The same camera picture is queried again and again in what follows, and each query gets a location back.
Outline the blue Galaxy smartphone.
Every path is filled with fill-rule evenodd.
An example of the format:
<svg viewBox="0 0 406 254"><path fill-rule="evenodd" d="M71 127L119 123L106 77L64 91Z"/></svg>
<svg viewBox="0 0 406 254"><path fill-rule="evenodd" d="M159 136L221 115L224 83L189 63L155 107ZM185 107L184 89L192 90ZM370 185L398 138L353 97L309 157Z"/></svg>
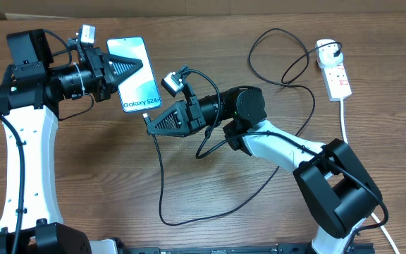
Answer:
<svg viewBox="0 0 406 254"><path fill-rule="evenodd" d="M161 96L151 67L147 48L142 37L119 37L106 41L110 54L139 59L142 67L118 86L124 112L159 108Z"/></svg>

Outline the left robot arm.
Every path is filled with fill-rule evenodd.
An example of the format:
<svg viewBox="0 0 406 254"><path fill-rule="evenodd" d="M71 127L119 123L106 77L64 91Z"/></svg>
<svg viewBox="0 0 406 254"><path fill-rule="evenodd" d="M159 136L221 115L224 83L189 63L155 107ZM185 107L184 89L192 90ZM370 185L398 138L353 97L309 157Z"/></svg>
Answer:
<svg viewBox="0 0 406 254"><path fill-rule="evenodd" d="M55 66L50 34L37 29L6 38L13 62L0 84L7 144L0 253L125 253L118 238L91 241L64 224L56 195L54 143L62 100L107 100L143 63L102 52L94 45L94 28L85 25L64 42L65 53L76 51L78 61Z"/></svg>

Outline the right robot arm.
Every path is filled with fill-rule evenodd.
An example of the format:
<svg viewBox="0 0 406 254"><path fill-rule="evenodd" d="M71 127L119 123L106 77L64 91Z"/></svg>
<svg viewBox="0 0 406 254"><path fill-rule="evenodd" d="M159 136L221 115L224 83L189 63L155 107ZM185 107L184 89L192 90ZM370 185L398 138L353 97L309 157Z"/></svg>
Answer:
<svg viewBox="0 0 406 254"><path fill-rule="evenodd" d="M145 114L147 132L186 137L200 130L209 137L223 120L225 143L233 150L260 157L290 172L311 215L319 225L310 243L280 244L279 253L373 253L354 238L383 198L351 147L342 140L317 143L286 133L266 118L258 87L240 86L202 99L192 92L155 119Z"/></svg>

